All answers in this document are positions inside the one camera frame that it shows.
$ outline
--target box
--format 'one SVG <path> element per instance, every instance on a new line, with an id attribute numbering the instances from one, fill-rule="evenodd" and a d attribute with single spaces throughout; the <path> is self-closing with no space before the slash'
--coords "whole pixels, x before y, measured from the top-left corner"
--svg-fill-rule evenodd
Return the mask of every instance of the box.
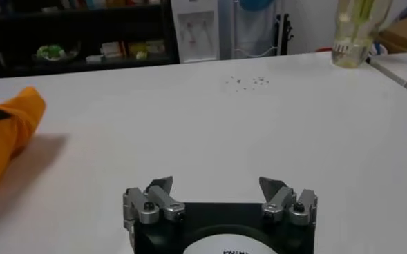
<path id="1" fill-rule="evenodd" d="M 379 33 L 377 38 L 389 53 L 407 52 L 407 19 L 392 24 Z"/>

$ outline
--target table surface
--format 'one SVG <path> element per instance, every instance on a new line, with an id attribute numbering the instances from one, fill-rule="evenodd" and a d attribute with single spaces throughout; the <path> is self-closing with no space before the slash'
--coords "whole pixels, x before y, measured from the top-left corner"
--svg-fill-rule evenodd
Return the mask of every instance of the table surface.
<path id="1" fill-rule="evenodd" d="M 407 89 L 407 53 L 375 56 L 370 64 Z"/>
<path id="2" fill-rule="evenodd" d="M 407 81 L 407 53 L 372 57 L 377 63 Z"/>
<path id="3" fill-rule="evenodd" d="M 319 196 L 315 253 L 407 253 L 407 90 L 367 64 L 0 79 L 0 101 L 28 84 L 48 108 L 0 185 L 0 254 L 132 253 L 122 193 L 168 175 L 185 202 L 264 202 L 258 178 L 282 179 Z"/>

